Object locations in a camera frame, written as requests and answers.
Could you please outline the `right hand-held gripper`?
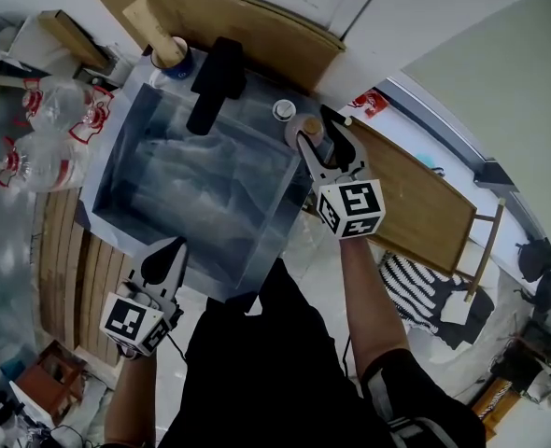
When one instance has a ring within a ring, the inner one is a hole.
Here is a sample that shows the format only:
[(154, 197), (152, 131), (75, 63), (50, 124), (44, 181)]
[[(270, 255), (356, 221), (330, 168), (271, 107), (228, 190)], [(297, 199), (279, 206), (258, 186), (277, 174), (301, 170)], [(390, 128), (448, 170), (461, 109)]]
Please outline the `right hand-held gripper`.
[(322, 160), (305, 133), (296, 133), (299, 153), (316, 179), (317, 212), (338, 240), (372, 235), (386, 215), (380, 181), (373, 178), (364, 146), (350, 131), (352, 119), (327, 105), (321, 106), (321, 118), (337, 167)]

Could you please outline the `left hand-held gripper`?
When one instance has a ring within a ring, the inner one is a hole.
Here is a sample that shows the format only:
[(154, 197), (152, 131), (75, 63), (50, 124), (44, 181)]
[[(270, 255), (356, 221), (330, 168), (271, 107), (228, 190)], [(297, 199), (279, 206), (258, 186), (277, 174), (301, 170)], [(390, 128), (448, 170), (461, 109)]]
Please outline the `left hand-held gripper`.
[(130, 280), (108, 294), (99, 329), (118, 347), (122, 357), (150, 357), (183, 315), (174, 300), (139, 288), (163, 283), (164, 297), (174, 297), (186, 271), (186, 241), (158, 240), (134, 254)]

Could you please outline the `small flask with cork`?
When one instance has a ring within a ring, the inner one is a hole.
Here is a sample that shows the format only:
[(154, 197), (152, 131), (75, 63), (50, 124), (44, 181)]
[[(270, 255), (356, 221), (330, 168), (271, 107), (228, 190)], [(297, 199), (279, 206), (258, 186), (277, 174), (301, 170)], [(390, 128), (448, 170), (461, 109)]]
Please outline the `small flask with cork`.
[(304, 133), (315, 147), (318, 147), (324, 138), (324, 127), (321, 119), (311, 114), (297, 114), (292, 117), (285, 128), (285, 140), (294, 151), (298, 151), (296, 135)]

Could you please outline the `person's left forearm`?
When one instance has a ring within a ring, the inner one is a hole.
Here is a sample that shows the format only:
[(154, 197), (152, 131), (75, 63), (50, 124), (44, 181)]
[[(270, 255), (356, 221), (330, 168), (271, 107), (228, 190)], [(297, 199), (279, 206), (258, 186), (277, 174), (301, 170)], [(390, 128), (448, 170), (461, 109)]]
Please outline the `person's left forearm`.
[(106, 413), (104, 445), (155, 445), (156, 376), (156, 355), (124, 360)]

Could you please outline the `person's right forearm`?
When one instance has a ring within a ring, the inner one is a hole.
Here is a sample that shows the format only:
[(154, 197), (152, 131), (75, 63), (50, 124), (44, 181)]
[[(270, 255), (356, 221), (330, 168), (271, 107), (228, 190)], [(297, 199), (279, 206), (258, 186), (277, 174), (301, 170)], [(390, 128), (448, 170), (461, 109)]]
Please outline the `person's right forearm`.
[(403, 322), (389, 297), (368, 240), (339, 242), (346, 318), (357, 375), (362, 377), (379, 357), (409, 347)]

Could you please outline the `small white cap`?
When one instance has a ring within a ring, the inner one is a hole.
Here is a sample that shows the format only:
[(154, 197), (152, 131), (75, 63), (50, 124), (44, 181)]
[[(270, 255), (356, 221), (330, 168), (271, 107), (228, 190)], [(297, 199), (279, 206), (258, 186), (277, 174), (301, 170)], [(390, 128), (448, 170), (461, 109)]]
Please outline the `small white cap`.
[(286, 122), (296, 114), (296, 106), (291, 100), (281, 99), (274, 103), (272, 114), (278, 121)]

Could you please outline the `wooden slat decking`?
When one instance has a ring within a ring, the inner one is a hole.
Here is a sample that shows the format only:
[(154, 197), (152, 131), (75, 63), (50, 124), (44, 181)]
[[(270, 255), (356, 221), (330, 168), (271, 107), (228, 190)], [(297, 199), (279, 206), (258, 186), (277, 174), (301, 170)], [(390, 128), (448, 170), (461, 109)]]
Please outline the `wooden slat decking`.
[(40, 322), (65, 348), (80, 348), (115, 367), (118, 349), (99, 326), (106, 297), (129, 272), (131, 260), (78, 223), (78, 203), (77, 189), (43, 196), (35, 264)]

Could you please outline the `black faucet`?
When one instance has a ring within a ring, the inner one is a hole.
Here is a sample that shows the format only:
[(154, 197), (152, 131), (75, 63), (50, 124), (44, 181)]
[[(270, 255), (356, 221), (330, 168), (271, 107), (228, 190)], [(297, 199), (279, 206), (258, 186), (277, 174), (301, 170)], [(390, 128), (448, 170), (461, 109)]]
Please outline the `black faucet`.
[(239, 99), (246, 84), (242, 44), (218, 37), (192, 83), (191, 92), (198, 98), (187, 121), (187, 129), (196, 135), (207, 135), (225, 100)]

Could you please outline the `large brown cardboard sheet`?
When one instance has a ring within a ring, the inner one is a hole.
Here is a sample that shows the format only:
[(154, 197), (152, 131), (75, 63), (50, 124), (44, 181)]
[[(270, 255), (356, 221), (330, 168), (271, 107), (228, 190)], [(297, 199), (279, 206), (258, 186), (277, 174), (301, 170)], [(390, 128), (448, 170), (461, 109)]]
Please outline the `large brown cardboard sheet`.
[[(136, 0), (100, 0), (136, 44), (148, 40), (125, 8)], [(346, 47), (336, 36), (258, 0), (148, 0), (160, 26), (197, 49), (227, 37), (241, 43), (247, 64), (294, 89), (310, 93)]]

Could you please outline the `person's black clothing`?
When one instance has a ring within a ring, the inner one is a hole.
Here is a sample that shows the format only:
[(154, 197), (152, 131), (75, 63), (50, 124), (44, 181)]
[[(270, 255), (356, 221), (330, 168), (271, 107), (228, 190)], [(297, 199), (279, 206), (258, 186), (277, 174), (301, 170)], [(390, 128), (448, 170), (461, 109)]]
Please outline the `person's black clothing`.
[(358, 384), (277, 260), (261, 313), (209, 301), (188, 345), (179, 411), (158, 448), (486, 448), (482, 422), (395, 349)]

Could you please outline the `black white striped blanket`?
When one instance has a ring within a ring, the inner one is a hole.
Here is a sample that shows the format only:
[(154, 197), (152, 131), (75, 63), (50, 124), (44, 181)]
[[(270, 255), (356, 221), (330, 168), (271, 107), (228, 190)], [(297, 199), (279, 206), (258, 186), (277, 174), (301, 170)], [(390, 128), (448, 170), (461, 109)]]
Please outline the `black white striped blanket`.
[(437, 335), (446, 298), (460, 279), (387, 252), (379, 264), (385, 288), (407, 329)]

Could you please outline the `blue mug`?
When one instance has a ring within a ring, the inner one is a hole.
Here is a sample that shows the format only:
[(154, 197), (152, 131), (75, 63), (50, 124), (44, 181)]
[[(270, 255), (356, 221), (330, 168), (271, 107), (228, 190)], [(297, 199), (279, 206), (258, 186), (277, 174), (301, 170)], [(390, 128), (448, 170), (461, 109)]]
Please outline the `blue mug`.
[(162, 62), (155, 49), (150, 53), (150, 60), (153, 66), (165, 76), (172, 79), (185, 79), (194, 69), (192, 50), (183, 38), (173, 36), (173, 40), (177, 44), (178, 48), (184, 52), (184, 58), (178, 64), (174, 66), (167, 66)]

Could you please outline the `white board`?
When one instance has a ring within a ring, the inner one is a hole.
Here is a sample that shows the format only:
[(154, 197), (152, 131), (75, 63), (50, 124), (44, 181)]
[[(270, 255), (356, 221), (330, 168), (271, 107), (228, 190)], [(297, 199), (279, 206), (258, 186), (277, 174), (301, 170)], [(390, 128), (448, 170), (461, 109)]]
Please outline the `white board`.
[(55, 428), (51, 416), (42, 407), (33, 401), (16, 383), (10, 381), (9, 385), (19, 404), (22, 406), (22, 410), (30, 419), (48, 428)]

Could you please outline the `black garment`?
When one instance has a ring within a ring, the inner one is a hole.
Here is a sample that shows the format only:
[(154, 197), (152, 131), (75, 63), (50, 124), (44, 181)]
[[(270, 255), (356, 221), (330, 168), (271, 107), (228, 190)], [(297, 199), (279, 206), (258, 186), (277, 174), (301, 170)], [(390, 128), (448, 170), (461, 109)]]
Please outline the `black garment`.
[(438, 328), (436, 336), (453, 350), (456, 350), (461, 343), (474, 344), (495, 309), (494, 301), (489, 295), (484, 290), (478, 289), (473, 295), (464, 324), (455, 323), (449, 319), (448, 314), (442, 315), (448, 301), (457, 300), (463, 303), (469, 285), (469, 281), (460, 278), (458, 283), (450, 279), (433, 284), (437, 300), (435, 309), (440, 309), (439, 314), (433, 318), (434, 325)]

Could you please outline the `narrow brown cardboard box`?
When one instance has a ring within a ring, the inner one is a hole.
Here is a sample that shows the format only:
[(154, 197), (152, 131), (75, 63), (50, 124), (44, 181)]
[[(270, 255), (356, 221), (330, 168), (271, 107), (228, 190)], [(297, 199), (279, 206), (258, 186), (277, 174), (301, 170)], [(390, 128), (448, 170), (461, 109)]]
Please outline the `narrow brown cardboard box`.
[(104, 70), (113, 64), (80, 26), (63, 10), (46, 10), (37, 16), (39, 24), (56, 38), (80, 63)]

